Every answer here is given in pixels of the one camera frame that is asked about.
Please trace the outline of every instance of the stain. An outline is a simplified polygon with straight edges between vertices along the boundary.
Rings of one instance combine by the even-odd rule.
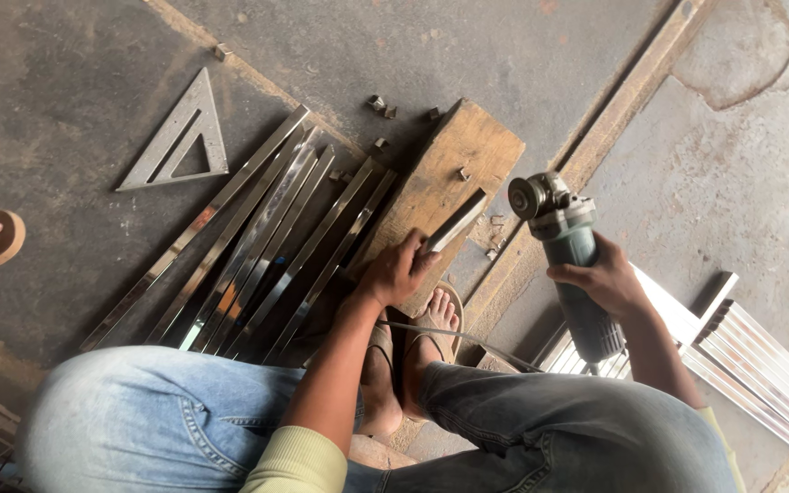
[[[541,9],[543,15],[549,16],[558,8],[558,0],[541,0],[537,6]]]

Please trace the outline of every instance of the jeans seam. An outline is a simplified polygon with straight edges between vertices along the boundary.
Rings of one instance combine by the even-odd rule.
[[[207,437],[200,428],[200,425],[196,422],[196,416],[194,416],[194,404],[190,399],[180,396],[179,401],[181,405],[181,417],[184,420],[185,426],[188,428],[188,434],[196,448],[200,450],[209,462],[220,467],[226,473],[232,474],[237,478],[245,477],[249,472],[248,469],[236,464],[225,454],[222,454],[216,449],[209,440],[209,437]]]
[[[541,435],[541,454],[543,454],[543,465],[533,470],[531,473],[522,477],[519,483],[510,489],[505,489],[501,493],[526,493],[531,491],[538,483],[550,475],[552,470],[552,431],[545,431]]]
[[[440,406],[428,406],[427,408],[425,408],[425,412],[429,414],[435,412],[443,415],[444,418],[450,420],[456,427],[458,427],[460,431],[463,431],[466,435],[469,435],[470,437],[475,438],[478,441],[494,441],[495,443],[499,443],[503,446],[513,446],[520,443],[520,439],[518,438],[508,440],[505,439],[502,435],[499,435],[498,433],[479,430],[477,429],[477,427],[466,423],[464,420],[462,420],[455,414],[452,414],[449,410],[444,409],[443,407]]]

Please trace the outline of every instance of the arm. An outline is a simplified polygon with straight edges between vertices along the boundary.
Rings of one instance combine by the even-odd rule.
[[[592,267],[559,265],[547,275],[582,288],[620,323],[629,342],[632,378],[699,409],[704,403],[681,362],[672,336],[644,294],[635,271],[613,241],[593,232],[599,259]]]
[[[317,431],[348,456],[361,366],[373,323],[383,308],[413,294],[439,260],[439,253],[418,254],[421,246],[422,233],[413,229],[406,240],[383,250],[367,268],[297,385],[282,426]]]

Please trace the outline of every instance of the hand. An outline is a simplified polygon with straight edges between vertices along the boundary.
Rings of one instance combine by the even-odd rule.
[[[413,228],[400,245],[382,250],[361,278],[357,292],[374,297],[382,306],[406,301],[440,260],[439,252],[419,253],[424,240],[422,231]]]
[[[650,300],[635,270],[626,259],[626,252],[617,243],[593,231],[599,259],[592,267],[562,264],[547,269],[547,276],[558,283],[582,288],[589,297],[604,308],[614,320],[620,321],[636,309],[647,309]]]

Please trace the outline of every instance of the wooden block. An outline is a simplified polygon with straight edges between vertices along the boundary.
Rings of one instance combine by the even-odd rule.
[[[477,188],[483,188],[491,200],[523,150],[525,144],[510,130],[473,101],[460,99],[446,112],[415,169],[389,201],[347,274],[357,281],[383,248],[403,240],[411,228],[433,233]],[[469,181],[459,179],[461,168],[471,176]],[[422,312],[470,229],[465,228],[444,248],[440,262],[434,265],[419,290],[395,308],[409,317]]]
[[[352,435],[349,459],[377,469],[397,469],[418,464],[415,459],[364,435]]]

